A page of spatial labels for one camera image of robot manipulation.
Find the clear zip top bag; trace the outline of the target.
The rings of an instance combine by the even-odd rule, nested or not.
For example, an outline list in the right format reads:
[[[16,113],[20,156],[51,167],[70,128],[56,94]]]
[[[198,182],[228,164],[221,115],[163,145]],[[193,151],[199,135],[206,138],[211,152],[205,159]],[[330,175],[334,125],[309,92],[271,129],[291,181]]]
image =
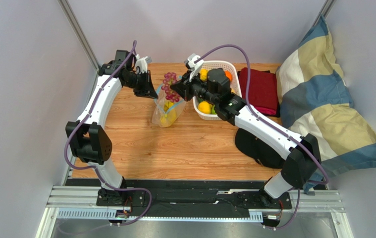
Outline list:
[[[170,88],[179,79],[181,76],[168,72],[156,90],[158,98],[154,99],[156,107],[152,115],[152,123],[159,127],[170,127],[184,110],[186,102]]]

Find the yellow banana bunch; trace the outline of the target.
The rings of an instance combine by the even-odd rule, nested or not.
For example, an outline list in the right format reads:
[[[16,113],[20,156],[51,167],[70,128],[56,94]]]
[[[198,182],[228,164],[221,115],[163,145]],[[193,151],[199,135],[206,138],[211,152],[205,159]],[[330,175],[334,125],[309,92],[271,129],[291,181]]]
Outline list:
[[[163,105],[163,113],[160,115],[159,126],[169,127],[176,121],[176,112],[170,109],[174,105],[173,102],[165,100]]]

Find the green lime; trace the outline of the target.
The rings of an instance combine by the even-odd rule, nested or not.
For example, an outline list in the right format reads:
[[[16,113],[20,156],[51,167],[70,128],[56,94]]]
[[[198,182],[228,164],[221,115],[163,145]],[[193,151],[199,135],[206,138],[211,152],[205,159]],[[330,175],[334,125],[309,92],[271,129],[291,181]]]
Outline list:
[[[211,107],[211,115],[216,115],[215,105]]]

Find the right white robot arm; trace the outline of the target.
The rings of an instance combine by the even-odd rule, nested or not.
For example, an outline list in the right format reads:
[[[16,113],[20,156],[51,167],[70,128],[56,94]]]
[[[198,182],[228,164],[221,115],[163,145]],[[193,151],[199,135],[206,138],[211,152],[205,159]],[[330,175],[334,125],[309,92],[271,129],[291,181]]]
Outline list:
[[[272,148],[285,162],[282,170],[260,189],[264,196],[277,199],[291,188],[301,189],[317,169],[321,158],[317,139],[305,137],[267,120],[255,108],[231,91],[223,69],[212,69],[203,82],[190,71],[170,88],[185,101],[201,98],[215,106],[220,119],[243,129]]]

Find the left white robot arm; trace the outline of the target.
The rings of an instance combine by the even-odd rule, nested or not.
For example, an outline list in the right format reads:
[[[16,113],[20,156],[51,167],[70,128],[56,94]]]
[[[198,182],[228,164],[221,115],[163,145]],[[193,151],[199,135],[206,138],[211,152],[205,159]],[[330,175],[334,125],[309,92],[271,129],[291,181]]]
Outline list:
[[[123,87],[136,97],[157,99],[148,65],[151,57],[140,57],[134,50],[116,51],[114,60],[103,64],[88,105],[76,121],[65,127],[65,151],[92,169],[101,181],[98,196],[103,201],[122,204],[127,197],[126,181],[111,161],[112,142],[104,126],[113,101]]]

